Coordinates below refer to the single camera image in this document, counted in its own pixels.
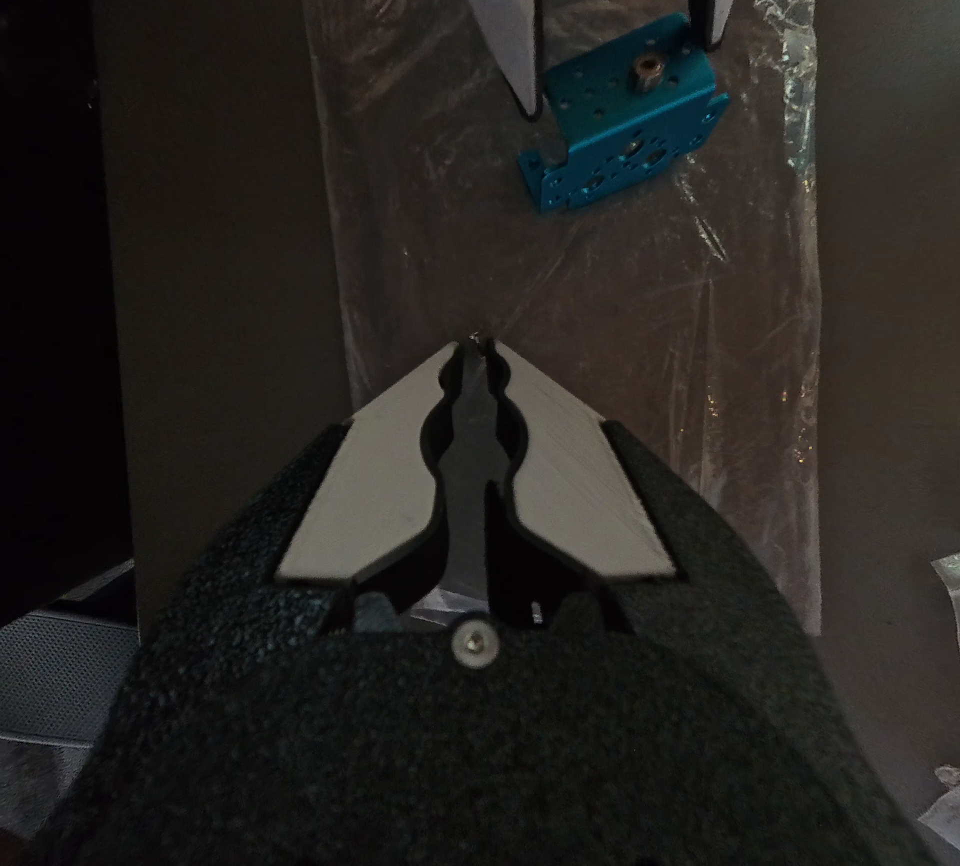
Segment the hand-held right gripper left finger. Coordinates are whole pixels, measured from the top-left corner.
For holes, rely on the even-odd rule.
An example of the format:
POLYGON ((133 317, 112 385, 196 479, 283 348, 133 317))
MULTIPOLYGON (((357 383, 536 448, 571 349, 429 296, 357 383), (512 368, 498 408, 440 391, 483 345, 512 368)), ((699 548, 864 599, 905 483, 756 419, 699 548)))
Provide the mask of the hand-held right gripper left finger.
POLYGON ((445 344, 353 415, 274 580, 433 588, 450 556, 440 461, 453 438, 464 351, 445 344))

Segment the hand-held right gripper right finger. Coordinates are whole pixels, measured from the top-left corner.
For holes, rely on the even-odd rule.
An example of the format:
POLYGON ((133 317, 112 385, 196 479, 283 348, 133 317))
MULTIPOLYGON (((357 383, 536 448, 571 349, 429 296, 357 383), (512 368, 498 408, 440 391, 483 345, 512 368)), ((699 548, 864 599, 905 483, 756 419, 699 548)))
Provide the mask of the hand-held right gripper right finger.
POLYGON ((486 369, 518 532, 605 583, 674 579, 678 568, 606 418, 498 340, 486 343, 486 369))

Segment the blue metal bracket large holes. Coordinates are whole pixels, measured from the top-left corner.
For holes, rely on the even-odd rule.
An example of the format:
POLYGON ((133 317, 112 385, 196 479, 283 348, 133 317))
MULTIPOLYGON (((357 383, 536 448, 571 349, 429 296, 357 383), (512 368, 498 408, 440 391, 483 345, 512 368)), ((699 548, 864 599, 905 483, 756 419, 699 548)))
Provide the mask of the blue metal bracket large holes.
POLYGON ((540 213, 580 209, 660 176, 706 144, 730 104, 681 12, 551 67, 544 93, 566 158, 550 164, 538 150, 518 156, 540 213), (657 89, 638 95, 630 69, 648 51, 665 56, 666 69, 657 89))

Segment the large clear plastic bag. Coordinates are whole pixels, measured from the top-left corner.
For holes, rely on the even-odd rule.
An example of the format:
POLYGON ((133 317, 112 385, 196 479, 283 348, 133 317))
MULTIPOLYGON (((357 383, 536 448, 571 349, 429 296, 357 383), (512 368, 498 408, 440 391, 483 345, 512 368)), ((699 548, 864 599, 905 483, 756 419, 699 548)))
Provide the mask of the large clear plastic bag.
POLYGON ((814 0, 735 0, 709 140, 540 214, 520 114, 467 0, 303 0, 351 399, 495 337, 618 420, 821 630, 814 0))

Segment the dark grey desk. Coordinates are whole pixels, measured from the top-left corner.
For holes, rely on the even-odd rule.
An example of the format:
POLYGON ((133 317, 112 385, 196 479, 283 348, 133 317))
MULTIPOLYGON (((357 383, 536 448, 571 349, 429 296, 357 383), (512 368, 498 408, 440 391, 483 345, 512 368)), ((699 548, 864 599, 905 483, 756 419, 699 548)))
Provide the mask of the dark grey desk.
MULTIPOLYGON (((911 820, 958 764, 958 0, 816 0, 818 652, 911 820)), ((93 0, 140 625, 348 410, 302 0, 93 0)))

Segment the pile of small screw bags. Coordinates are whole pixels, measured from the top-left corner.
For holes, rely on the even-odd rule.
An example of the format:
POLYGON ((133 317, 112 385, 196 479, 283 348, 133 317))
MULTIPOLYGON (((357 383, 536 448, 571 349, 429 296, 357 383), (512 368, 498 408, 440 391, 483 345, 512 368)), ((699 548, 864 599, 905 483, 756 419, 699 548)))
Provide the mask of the pile of small screw bags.
MULTIPOLYGON (((956 647, 959 648, 959 554, 954 553, 931 562, 949 599, 955 628, 956 647)), ((946 844, 959 850, 959 764, 946 763, 934 769, 934 776, 942 787, 942 794, 930 808, 918 817, 918 823, 928 828, 946 844)))

